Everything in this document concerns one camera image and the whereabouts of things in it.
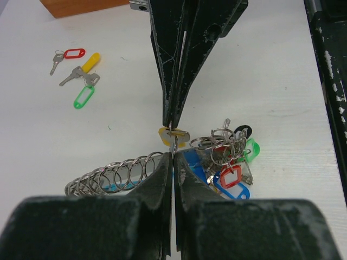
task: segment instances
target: wooden block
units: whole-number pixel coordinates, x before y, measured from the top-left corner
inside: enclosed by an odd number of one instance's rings
[[[128,0],[40,0],[55,17],[61,18],[129,4]]]

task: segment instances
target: green plastic tag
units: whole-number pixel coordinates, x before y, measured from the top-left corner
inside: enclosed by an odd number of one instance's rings
[[[95,88],[92,85],[85,86],[74,101],[74,108],[81,109],[94,94]]]
[[[245,151],[243,155],[246,158],[246,161],[250,163],[255,157],[260,153],[260,146],[254,141],[253,138],[250,138],[246,143]]]

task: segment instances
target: white table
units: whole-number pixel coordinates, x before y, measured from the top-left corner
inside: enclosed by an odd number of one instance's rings
[[[0,226],[25,197],[63,195],[112,161],[167,151],[149,16],[128,6],[54,19],[40,1],[9,0],[0,16]],[[55,50],[85,48],[49,76]],[[94,96],[58,84],[94,52]],[[325,215],[347,258],[347,214],[303,0],[250,0],[194,82],[179,124],[192,138],[251,125],[261,153],[253,198],[305,198]]]

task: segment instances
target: metal coil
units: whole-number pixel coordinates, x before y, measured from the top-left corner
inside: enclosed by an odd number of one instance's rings
[[[65,195],[96,196],[129,191],[154,171],[162,155],[162,152],[153,152],[147,156],[112,162],[105,167],[96,168],[68,183],[65,187]]]

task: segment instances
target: silver key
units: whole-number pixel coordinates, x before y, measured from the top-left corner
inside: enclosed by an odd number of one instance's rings
[[[53,73],[54,73],[56,67],[58,66],[58,64],[60,62],[62,62],[63,59],[64,59],[64,54],[62,54],[62,53],[56,54],[54,56],[54,58],[53,58],[53,68],[52,68],[52,70],[49,73],[51,76],[53,75]]]
[[[85,77],[87,86],[95,86],[100,80],[100,76],[96,73],[86,74]]]
[[[80,71],[82,71],[81,66],[74,68],[72,70],[71,74],[66,79],[64,79],[62,82],[60,82],[59,86],[62,87],[65,85],[66,82],[73,80],[73,79],[78,79],[80,77]]]
[[[230,123],[231,123],[231,120],[230,120],[230,119],[228,119],[228,118],[225,119],[224,124],[223,124],[223,128],[228,129],[229,126],[230,126]],[[222,136],[224,136],[225,138],[228,138],[228,132],[227,132],[227,131],[223,131],[223,132],[222,132]]]

